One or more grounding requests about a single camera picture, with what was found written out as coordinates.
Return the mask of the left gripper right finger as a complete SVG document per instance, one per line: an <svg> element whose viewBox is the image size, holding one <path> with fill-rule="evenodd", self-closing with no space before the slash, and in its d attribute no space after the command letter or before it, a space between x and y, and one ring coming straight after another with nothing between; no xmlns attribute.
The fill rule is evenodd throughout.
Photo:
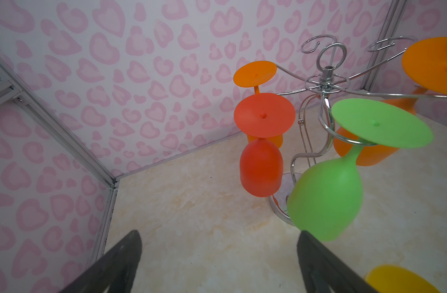
<svg viewBox="0 0 447 293"><path fill-rule="evenodd" d="M300 233L297 256L308 293L376 292L308 231Z"/></svg>

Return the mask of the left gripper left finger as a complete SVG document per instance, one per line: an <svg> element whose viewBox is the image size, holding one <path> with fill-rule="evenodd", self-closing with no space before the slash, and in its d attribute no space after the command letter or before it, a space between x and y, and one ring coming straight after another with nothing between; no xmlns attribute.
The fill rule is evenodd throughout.
<svg viewBox="0 0 447 293"><path fill-rule="evenodd" d="M129 293L141 254L140 234L132 230L62 292Z"/></svg>

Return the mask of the yellow wine glass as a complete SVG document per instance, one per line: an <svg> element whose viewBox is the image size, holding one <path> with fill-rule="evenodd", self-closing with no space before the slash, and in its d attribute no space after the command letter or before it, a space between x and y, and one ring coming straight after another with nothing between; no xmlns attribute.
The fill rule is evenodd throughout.
<svg viewBox="0 0 447 293"><path fill-rule="evenodd" d="M365 281L379 293L440 293L418 274L390 264L372 269L365 276Z"/></svg>

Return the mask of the green wine glass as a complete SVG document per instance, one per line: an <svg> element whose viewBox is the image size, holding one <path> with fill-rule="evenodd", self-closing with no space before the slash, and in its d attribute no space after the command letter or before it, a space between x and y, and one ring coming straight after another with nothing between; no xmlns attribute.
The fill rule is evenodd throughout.
<svg viewBox="0 0 447 293"><path fill-rule="evenodd" d="M291 222L320 241L338 238L361 209L363 183L356 160L364 148L421 148L433 141L432 130L422 120L382 101L345 99L332 106L332 116L359 142L345 156L310 167L287 201Z"/></svg>

